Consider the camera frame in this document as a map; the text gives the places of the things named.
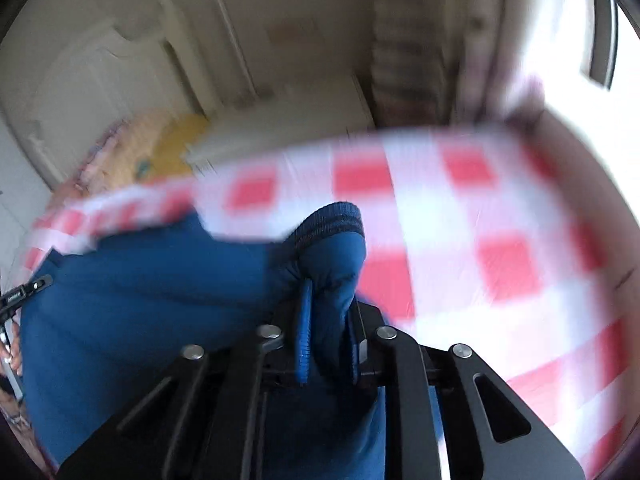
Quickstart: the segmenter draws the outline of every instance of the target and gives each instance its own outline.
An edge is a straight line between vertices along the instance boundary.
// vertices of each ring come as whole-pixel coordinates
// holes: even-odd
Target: window
[[[610,92],[624,102],[638,102],[640,86],[640,38],[626,14],[618,7],[618,48]]]
[[[615,0],[592,0],[593,44],[589,77],[609,89],[618,49],[618,6]]]

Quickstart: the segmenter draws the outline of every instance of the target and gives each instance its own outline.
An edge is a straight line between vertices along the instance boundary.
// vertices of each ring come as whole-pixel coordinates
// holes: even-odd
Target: blue jacket
[[[351,385],[344,344],[365,256],[360,212],[349,203],[313,213],[278,243],[215,240],[192,214],[105,238],[82,256],[52,252],[36,276],[54,284],[22,311],[36,434],[61,463],[184,345],[232,346],[310,278],[309,384],[270,399],[265,478],[383,478],[383,394]]]

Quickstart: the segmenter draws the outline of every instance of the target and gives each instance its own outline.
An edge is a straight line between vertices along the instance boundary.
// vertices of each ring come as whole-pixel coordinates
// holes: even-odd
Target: screw head
[[[462,343],[453,345],[452,350],[454,355],[457,357],[460,357],[461,359],[466,359],[467,357],[471,357],[474,353],[470,346]]]
[[[393,339],[398,335],[396,329],[392,326],[379,326],[376,330],[376,334],[380,339]]]
[[[258,335],[265,339],[276,339],[280,337],[282,334],[282,330],[280,330],[279,326],[275,325],[260,325],[258,327]]]
[[[204,348],[200,345],[187,345],[182,349],[182,357],[189,361],[200,359],[204,355]]]

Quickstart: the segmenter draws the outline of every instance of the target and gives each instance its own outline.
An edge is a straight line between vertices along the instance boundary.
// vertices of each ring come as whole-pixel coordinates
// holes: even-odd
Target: white wall
[[[22,238],[43,211],[50,191],[35,172],[0,116],[0,289],[11,283],[10,269]]]
[[[27,111],[34,92],[60,51],[108,16],[124,32],[145,21],[155,0],[29,0],[0,44],[0,102],[18,140],[32,125]],[[194,25],[206,62],[223,99],[244,82],[222,32],[215,0],[174,0]],[[226,0],[254,77],[260,84],[309,79],[369,65],[372,0]],[[315,21],[306,41],[274,45],[267,29],[286,19]]]

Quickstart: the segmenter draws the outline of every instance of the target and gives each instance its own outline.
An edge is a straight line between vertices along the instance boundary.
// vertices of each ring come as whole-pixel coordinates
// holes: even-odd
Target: yellow object
[[[187,144],[198,140],[208,126],[207,118],[196,114],[185,115],[165,126],[141,180],[191,174],[191,167],[182,160],[182,154]]]
[[[90,185],[90,193],[134,184],[138,179],[139,164],[151,157],[162,134],[173,122],[174,118],[165,110],[150,110],[136,115],[103,162]]]

